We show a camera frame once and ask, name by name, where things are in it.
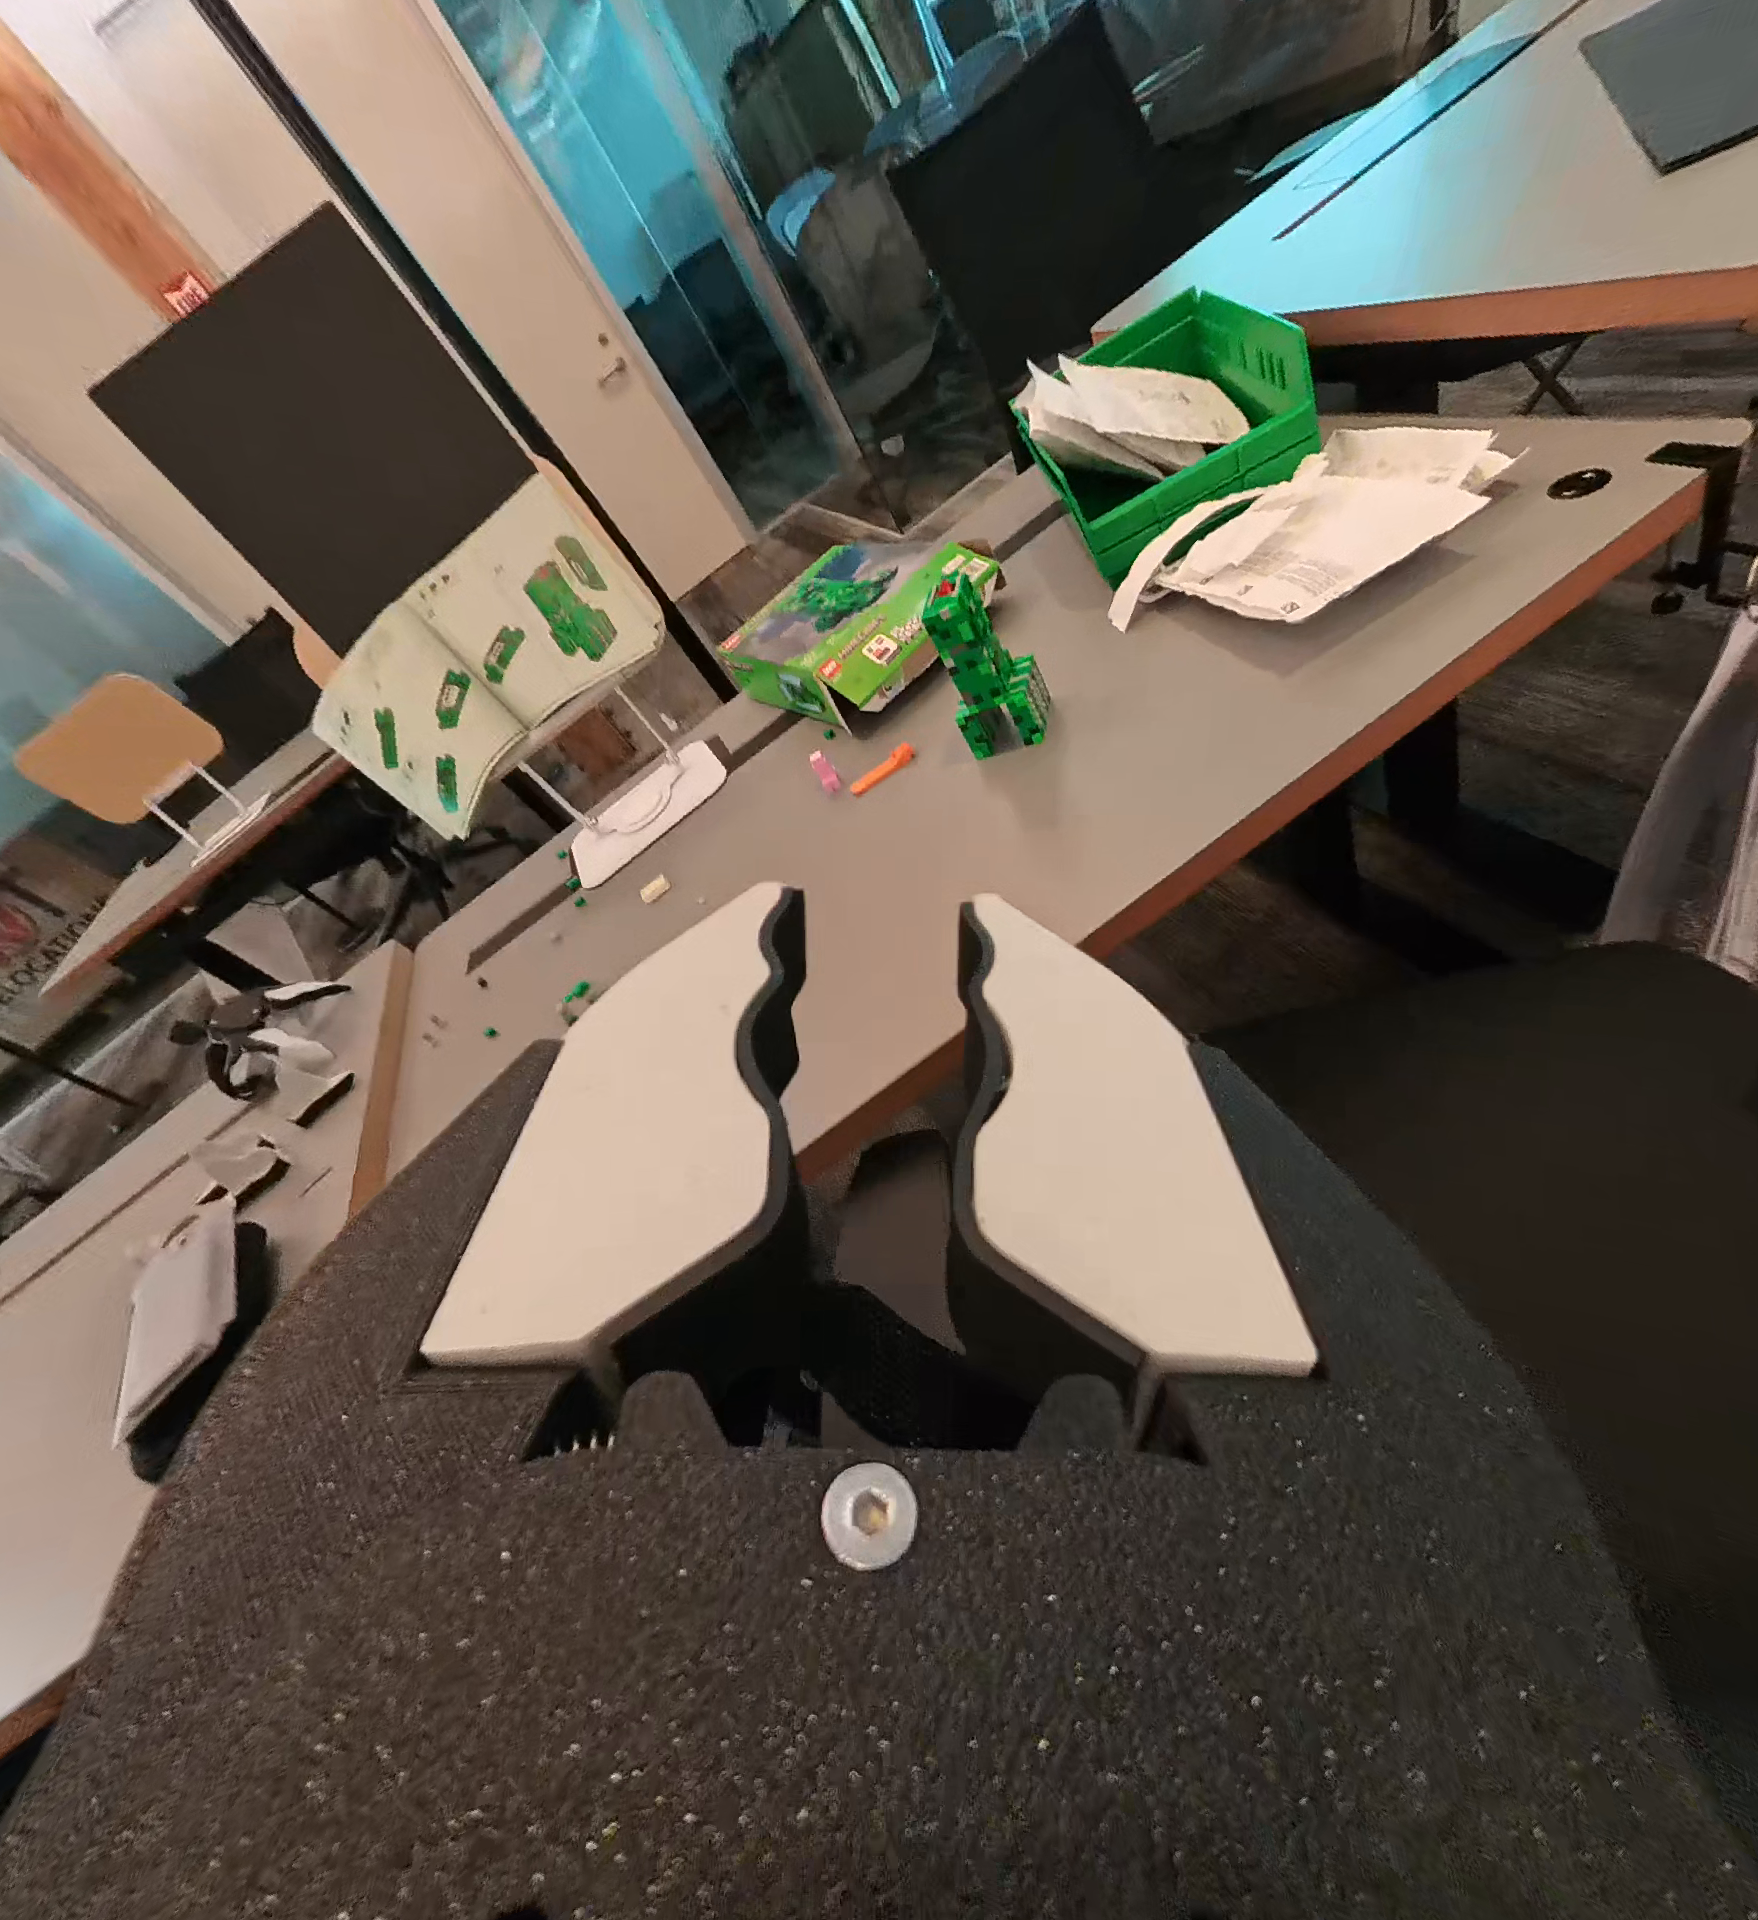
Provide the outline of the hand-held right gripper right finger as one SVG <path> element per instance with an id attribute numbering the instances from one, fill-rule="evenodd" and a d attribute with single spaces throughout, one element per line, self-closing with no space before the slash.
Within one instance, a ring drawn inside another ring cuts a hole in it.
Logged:
<path id="1" fill-rule="evenodd" d="M 1302 1379 L 1318 1347 L 1178 1029 L 1009 900 L 960 911 L 947 1286 L 1018 1379 Z"/>

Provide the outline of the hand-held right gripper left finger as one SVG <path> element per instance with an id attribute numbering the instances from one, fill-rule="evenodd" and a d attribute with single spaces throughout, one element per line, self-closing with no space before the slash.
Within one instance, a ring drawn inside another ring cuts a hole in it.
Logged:
<path id="1" fill-rule="evenodd" d="M 427 1322 L 438 1369 L 597 1363 L 750 1254 L 794 1187 L 804 894 L 762 882 L 572 1027 Z"/>

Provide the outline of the grey desk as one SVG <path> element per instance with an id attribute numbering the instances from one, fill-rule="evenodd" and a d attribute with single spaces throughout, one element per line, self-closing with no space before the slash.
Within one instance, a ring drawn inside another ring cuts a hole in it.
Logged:
<path id="1" fill-rule="evenodd" d="M 1318 349 L 1758 324 L 1758 134 L 1659 173 L 1580 44 L 1643 5 L 1506 5 L 1446 56 L 1525 47 L 1332 193 L 1405 83 L 1092 329 L 1181 291 L 1292 319 Z"/>
<path id="2" fill-rule="evenodd" d="M 385 1180 L 410 951 L 379 948 L 313 1008 L 355 1082 L 309 1127 L 199 1089 L 0 1246 L 0 1727 L 92 1645 L 154 1498 L 113 1439 L 132 1286 L 205 1189 L 203 1146 L 272 1140 L 246 1209 L 290 1287 Z"/>
<path id="3" fill-rule="evenodd" d="M 962 900 L 997 894 L 1107 958 L 1271 834 L 1512 660 L 1629 568 L 1681 536 L 1704 477 L 1648 464 L 1664 443 L 1740 446 L 1740 420 L 1506 420 L 1517 464 L 1466 528 L 1296 628 L 1186 600 L 1107 621 L 1085 544 L 1023 478 L 988 511 L 1009 541 L 1006 639 L 1053 697 L 1037 748 L 975 762 L 951 693 L 919 681 L 868 737 L 824 740 L 744 701 L 706 737 L 728 778 L 633 867 L 567 892 L 554 854 L 496 882 L 413 955 L 386 1187 L 532 1043 L 564 989 L 597 993 L 757 882 L 804 894 L 800 1065 L 781 1104 L 807 1177 L 953 1073 Z M 1549 481 L 1612 482 L 1553 501 Z M 909 740 L 864 797 L 851 783 Z M 827 794 L 807 754 L 844 780 Z M 652 904 L 642 883 L 667 875 Z"/>

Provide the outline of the black desk clamp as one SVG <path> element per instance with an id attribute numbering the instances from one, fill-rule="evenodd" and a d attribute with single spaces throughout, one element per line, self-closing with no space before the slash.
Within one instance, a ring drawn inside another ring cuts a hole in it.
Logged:
<path id="1" fill-rule="evenodd" d="M 1698 552 L 1690 562 L 1664 558 L 1652 574 L 1652 616 L 1676 613 L 1690 594 L 1713 607 L 1758 607 L 1758 541 L 1733 538 L 1743 459 L 1740 446 L 1706 443 L 1664 443 L 1650 453 L 1648 464 L 1695 470 L 1706 485 Z"/>

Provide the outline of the dark desk mat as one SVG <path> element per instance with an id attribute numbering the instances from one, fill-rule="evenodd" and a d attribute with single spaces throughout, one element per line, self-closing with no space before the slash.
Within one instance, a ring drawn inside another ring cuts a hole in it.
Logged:
<path id="1" fill-rule="evenodd" d="M 1758 2 L 1659 2 L 1580 53 L 1659 175 L 1758 136 Z"/>

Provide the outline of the white book stand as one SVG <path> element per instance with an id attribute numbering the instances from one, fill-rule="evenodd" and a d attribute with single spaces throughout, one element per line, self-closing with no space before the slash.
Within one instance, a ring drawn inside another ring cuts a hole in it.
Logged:
<path id="1" fill-rule="evenodd" d="M 648 852 L 667 832 L 716 797 L 728 778 L 728 764 L 708 740 L 678 744 L 674 725 L 655 725 L 651 712 L 627 695 L 624 685 L 615 685 L 612 697 L 661 748 L 659 762 L 617 797 L 599 804 L 597 810 L 580 811 L 533 770 L 529 754 L 511 770 L 511 780 L 529 792 L 526 805 L 552 804 L 564 822 L 572 824 L 569 849 L 583 894 L 603 887 Z"/>

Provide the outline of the black and white gadget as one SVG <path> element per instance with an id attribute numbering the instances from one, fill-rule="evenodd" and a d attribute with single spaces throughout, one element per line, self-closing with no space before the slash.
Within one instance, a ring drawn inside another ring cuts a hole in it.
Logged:
<path id="1" fill-rule="evenodd" d="M 329 1086 L 339 1080 L 336 1055 L 324 1043 L 292 1031 L 290 1019 L 351 990 L 345 980 L 253 989 L 226 998 L 205 1020 L 175 1024 L 171 1039 L 196 1047 L 214 1089 L 237 1102 L 258 1102 L 277 1092 L 288 1071 Z"/>

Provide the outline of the black office chair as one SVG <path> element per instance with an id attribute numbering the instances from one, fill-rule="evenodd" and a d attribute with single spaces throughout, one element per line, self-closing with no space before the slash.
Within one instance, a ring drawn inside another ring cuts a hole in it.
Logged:
<path id="1" fill-rule="evenodd" d="M 1758 1862 L 1758 987 L 1580 948 L 1205 1043 L 1525 1379 Z"/>

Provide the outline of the green brick creeper model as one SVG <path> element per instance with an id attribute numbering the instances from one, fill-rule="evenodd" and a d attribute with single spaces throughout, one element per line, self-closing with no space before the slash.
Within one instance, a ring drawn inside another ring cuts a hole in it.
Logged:
<path id="1" fill-rule="evenodd" d="M 1035 657 L 1007 654 L 972 577 L 943 575 L 921 626 L 955 690 L 955 726 L 975 760 L 992 759 L 1007 737 L 1022 746 L 1044 743 L 1051 698 Z"/>

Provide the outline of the brick instruction booklet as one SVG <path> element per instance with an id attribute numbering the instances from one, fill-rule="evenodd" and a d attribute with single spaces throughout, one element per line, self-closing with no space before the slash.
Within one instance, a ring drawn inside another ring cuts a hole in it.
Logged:
<path id="1" fill-rule="evenodd" d="M 541 468 L 389 604 L 320 689 L 311 733 L 443 841 L 488 789 L 645 665 L 661 604 Z"/>

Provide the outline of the green toy box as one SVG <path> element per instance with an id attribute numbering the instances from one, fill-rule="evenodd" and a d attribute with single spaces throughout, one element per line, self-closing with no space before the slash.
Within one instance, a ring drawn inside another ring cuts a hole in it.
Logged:
<path id="1" fill-rule="evenodd" d="M 992 602 L 1002 565 L 960 541 L 838 543 L 730 634 L 717 660 L 760 706 L 852 725 L 938 663 L 923 612 L 947 580 L 968 580 Z"/>

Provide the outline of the wooden chair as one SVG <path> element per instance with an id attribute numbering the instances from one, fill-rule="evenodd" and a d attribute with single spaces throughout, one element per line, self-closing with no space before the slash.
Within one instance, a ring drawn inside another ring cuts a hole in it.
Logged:
<path id="1" fill-rule="evenodd" d="M 241 804 L 214 774 L 224 752 L 220 728 L 177 697 L 130 674 L 109 674 L 71 709 L 33 733 L 12 754 L 20 776 L 113 827 L 142 819 L 160 824 L 193 852 L 193 864 L 210 859 L 241 830 L 261 819 L 268 797 Z M 222 819 L 198 834 L 172 810 L 181 785 L 199 780 L 220 800 Z"/>

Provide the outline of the crumpled white paper bag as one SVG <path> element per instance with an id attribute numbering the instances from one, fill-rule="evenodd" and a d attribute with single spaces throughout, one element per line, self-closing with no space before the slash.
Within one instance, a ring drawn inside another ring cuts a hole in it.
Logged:
<path id="1" fill-rule="evenodd" d="M 1485 427 L 1341 427 L 1288 481 L 1176 516 L 1130 563 L 1108 624 L 1168 594 L 1302 624 L 1452 534 L 1516 464 Z"/>
<path id="2" fill-rule="evenodd" d="M 1241 408 L 1201 376 L 1071 358 L 1053 372 L 1027 365 L 1009 410 L 1056 466 L 1141 482 L 1191 468 L 1252 429 Z"/>

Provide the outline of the black screen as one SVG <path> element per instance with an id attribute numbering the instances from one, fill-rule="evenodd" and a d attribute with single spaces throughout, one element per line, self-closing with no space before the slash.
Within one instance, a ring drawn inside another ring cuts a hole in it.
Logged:
<path id="1" fill-rule="evenodd" d="M 339 655 L 537 477 L 335 205 L 88 397 Z"/>

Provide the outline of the green plastic bin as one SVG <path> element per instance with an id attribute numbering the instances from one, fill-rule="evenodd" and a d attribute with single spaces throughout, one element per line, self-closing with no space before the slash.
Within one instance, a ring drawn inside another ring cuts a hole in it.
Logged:
<path id="1" fill-rule="evenodd" d="M 1320 451 L 1306 339 L 1274 315 L 1186 291 L 1079 360 L 1201 376 L 1252 422 L 1237 443 L 1154 482 L 1061 468 L 1018 424 L 1022 445 L 1053 485 L 1108 590 L 1123 584 L 1144 544 L 1188 508 L 1283 482 Z"/>

